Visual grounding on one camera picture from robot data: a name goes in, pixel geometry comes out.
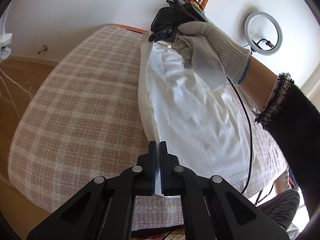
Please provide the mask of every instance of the wall hook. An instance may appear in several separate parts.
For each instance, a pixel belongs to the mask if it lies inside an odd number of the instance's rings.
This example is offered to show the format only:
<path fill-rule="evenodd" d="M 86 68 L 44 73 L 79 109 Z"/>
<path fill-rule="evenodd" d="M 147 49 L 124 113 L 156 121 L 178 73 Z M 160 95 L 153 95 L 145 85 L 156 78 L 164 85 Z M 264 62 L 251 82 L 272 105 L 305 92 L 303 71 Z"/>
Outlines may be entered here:
<path fill-rule="evenodd" d="M 42 49 L 38 51 L 38 54 L 40 54 L 43 51 L 47 51 L 48 50 L 48 45 L 43 45 Z"/>

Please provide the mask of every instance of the white cable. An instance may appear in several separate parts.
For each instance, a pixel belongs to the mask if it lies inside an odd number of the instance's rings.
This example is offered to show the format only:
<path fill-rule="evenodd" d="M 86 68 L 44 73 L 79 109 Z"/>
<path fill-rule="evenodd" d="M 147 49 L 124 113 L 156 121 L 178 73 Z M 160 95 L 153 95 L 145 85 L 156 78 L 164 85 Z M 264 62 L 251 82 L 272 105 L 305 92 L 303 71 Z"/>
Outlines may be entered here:
<path fill-rule="evenodd" d="M 4 32 L 5 21 L 7 20 L 7 16 L 8 16 L 8 13 L 9 13 L 10 4 L 11 4 L 11 3 L 9 3 L 8 7 L 7 7 L 7 8 L 5 9 L 5 11 L 4 11 L 4 19 L 3 19 L 3 25 L 2 25 L 2 35 L 5 34 L 5 32 Z"/>
<path fill-rule="evenodd" d="M 30 96 L 30 99 L 32 100 L 33 94 L 31 93 L 31 88 L 33 88 L 33 87 L 30 87 L 30 88 L 29 88 L 29 96 Z"/>
<path fill-rule="evenodd" d="M 0 92 L 0 97 L 3 98 L 10 105 L 13 105 L 13 103 L 10 100 L 8 100 L 4 95 L 2 95 L 1 92 Z"/>
<path fill-rule="evenodd" d="M 20 87 L 23 91 L 25 91 L 30 97 L 32 96 L 32 94 L 30 92 L 28 92 L 27 90 L 25 90 L 20 84 L 18 84 L 17 82 L 15 82 L 14 80 L 12 80 L 10 77 L 8 77 L 8 75 L 6 73 L 3 72 L 3 70 L 0 68 L 0 71 L 6 76 L 7 79 L 9 79 L 11 82 L 13 82 L 14 84 L 16 84 L 18 87 Z"/>
<path fill-rule="evenodd" d="M 2 76 L 0 76 L 0 79 L 1 79 L 1 81 L 3 82 L 3 84 L 4 84 L 4 86 L 5 86 L 8 94 L 9 94 L 9 96 L 10 96 L 10 98 L 11 98 L 11 101 L 12 101 L 12 103 L 13 103 L 14 109 L 16 109 L 16 112 L 17 112 L 17 115 L 18 115 L 19 119 L 21 120 L 20 115 L 19 115 L 18 110 L 17 110 L 17 107 L 16 107 L 16 105 L 14 104 L 14 101 L 13 101 L 13 99 L 12 99 L 12 97 L 11 97 L 11 94 L 10 94 L 10 92 L 9 92 L 9 89 L 7 88 L 7 85 L 5 84 L 4 80 L 2 79 Z"/>

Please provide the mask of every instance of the black sleeve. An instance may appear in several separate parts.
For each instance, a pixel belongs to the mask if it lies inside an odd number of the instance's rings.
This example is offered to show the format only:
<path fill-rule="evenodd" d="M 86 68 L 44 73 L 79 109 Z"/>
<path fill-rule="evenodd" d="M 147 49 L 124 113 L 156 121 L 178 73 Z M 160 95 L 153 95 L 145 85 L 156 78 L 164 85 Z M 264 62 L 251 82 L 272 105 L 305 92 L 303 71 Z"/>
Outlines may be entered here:
<path fill-rule="evenodd" d="M 284 74 L 256 121 L 278 143 L 299 184 L 309 216 L 320 202 L 320 113 Z"/>

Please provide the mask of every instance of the white cloth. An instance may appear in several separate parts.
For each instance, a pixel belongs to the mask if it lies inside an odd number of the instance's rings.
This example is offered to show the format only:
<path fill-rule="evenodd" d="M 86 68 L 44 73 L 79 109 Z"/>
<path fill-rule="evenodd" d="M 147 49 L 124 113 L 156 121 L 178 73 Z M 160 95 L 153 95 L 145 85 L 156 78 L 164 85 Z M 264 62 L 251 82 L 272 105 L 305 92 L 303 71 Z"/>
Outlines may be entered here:
<path fill-rule="evenodd" d="M 207 37 L 200 34 L 180 35 L 177 39 L 185 42 L 185 49 L 180 50 L 177 41 L 172 44 L 172 48 L 184 58 L 185 69 L 192 69 L 211 90 L 225 89 L 226 73 Z"/>
<path fill-rule="evenodd" d="M 295 224 L 291 223 L 291 225 L 287 229 L 287 233 L 289 235 L 290 240 L 295 240 L 300 232 L 299 228 Z"/>
<path fill-rule="evenodd" d="M 220 175 L 230 184 L 248 175 L 250 136 L 228 90 L 212 91 L 165 42 L 141 43 L 138 104 L 149 141 L 197 175 Z M 260 168 L 253 154 L 252 172 Z"/>

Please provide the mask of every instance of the wooden floor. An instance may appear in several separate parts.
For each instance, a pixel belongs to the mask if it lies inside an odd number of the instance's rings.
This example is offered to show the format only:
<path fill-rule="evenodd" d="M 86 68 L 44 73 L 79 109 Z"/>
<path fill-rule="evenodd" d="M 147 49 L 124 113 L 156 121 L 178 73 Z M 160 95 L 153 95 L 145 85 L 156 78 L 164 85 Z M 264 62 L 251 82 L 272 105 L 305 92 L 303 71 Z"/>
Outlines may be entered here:
<path fill-rule="evenodd" d="M 32 87 L 30 91 L 32 94 L 35 94 L 54 67 L 18 60 L 5 60 L 0 64 L 0 68 L 27 91 Z M 17 107 L 19 116 L 22 117 L 31 100 L 30 96 L 17 85 L 9 81 L 1 71 L 0 77 L 7 85 Z M 33 223 L 40 222 L 48 213 L 42 211 L 40 208 L 26 200 L 15 188 L 7 185 L 10 184 L 8 179 L 7 160 L 11 141 L 20 118 L 12 103 L 9 103 L 11 99 L 1 79 L 0 92 L 0 210 L 17 234 L 22 239 L 25 239 L 30 228 L 28 223 L 31 221 L 28 221 L 27 218 L 30 215 L 30 212 L 33 216 L 39 217 L 39 219 L 36 219 Z M 21 213 L 21 209 L 25 209 L 26 221 L 28 221 L 25 225 L 21 225 L 20 223 L 22 221 L 22 215 L 17 214 L 17 212 Z"/>

